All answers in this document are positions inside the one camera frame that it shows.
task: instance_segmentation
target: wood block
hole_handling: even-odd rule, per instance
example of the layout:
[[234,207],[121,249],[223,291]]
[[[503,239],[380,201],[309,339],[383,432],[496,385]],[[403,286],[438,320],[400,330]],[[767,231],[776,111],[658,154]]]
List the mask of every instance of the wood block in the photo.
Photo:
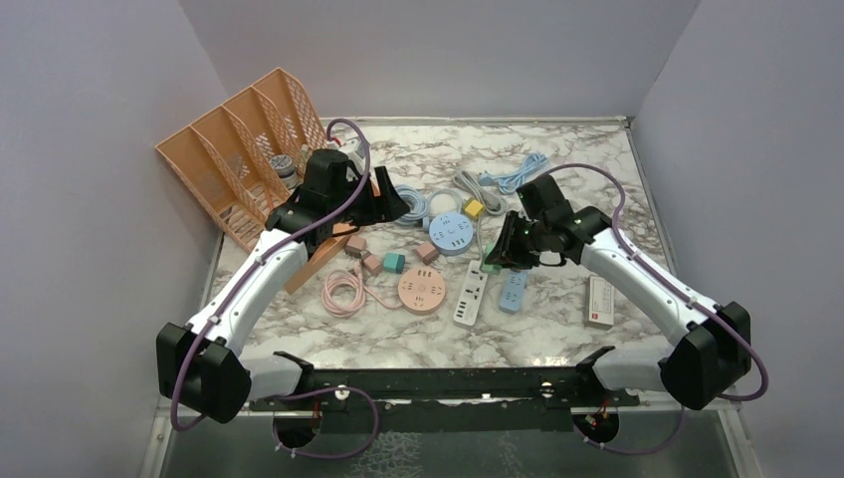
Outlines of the wood block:
[[384,256],[384,270],[390,271],[394,274],[401,274],[404,270],[404,255],[396,254],[395,252],[388,252]]
[[363,269],[366,269],[369,274],[377,276],[384,270],[384,266],[381,265],[381,261],[377,257],[367,254],[363,258]]
[[415,251],[416,255],[419,256],[419,259],[421,259],[422,263],[426,266],[440,257],[440,251],[438,251],[437,248],[428,241],[419,244]]
[[351,236],[345,244],[345,252],[352,257],[360,257],[360,254],[366,250],[366,239],[360,236]]
[[[347,224],[336,224],[334,225],[334,234],[345,232],[351,229],[351,226]],[[338,252],[342,250],[345,246],[346,242],[348,241],[349,236],[340,236],[340,237],[332,237],[327,241],[323,242],[311,259],[302,267],[293,277],[290,278],[288,282],[285,283],[285,291],[288,294],[292,294],[293,292],[297,291],[301,286],[305,284],[314,274],[319,271],[319,269],[325,267],[325,264],[328,263],[334,256],[337,255]]]

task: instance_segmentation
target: white power strip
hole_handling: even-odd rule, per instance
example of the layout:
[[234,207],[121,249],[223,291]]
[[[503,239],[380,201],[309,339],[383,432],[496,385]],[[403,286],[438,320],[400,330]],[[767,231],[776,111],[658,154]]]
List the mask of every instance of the white power strip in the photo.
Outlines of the white power strip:
[[481,261],[470,262],[454,312],[454,322],[469,327],[475,324],[486,287],[487,275],[481,272]]

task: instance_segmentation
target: gray wall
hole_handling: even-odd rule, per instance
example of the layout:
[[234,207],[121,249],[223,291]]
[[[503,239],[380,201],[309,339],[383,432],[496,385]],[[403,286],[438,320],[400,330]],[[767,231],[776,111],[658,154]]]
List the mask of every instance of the gray wall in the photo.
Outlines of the gray wall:
[[698,0],[180,0],[228,93],[322,116],[633,115]]
[[223,88],[175,0],[0,11],[0,474],[134,476],[214,238],[153,148]]
[[840,0],[703,0],[634,122],[681,276],[753,317],[770,476],[844,467],[842,25]]

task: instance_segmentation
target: yellow plug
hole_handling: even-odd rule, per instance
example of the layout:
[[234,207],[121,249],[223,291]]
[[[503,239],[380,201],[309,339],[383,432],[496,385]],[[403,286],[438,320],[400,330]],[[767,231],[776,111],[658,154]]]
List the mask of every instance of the yellow plug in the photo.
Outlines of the yellow plug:
[[463,205],[463,212],[467,216],[471,217],[473,221],[477,221],[484,212],[484,205],[477,199],[469,199],[466,201],[466,204]]

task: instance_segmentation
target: screw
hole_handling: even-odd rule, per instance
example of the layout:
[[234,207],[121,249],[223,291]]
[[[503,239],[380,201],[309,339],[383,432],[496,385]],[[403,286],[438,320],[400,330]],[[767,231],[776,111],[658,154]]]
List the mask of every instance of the screw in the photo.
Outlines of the screw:
[[[345,388],[345,385],[338,385],[338,387],[339,388]],[[346,400],[350,394],[351,394],[351,392],[348,391],[348,390],[335,390],[334,391],[334,396],[340,401]]]
[[545,398],[551,398],[553,396],[553,388],[551,387],[550,381],[542,383],[542,396]]

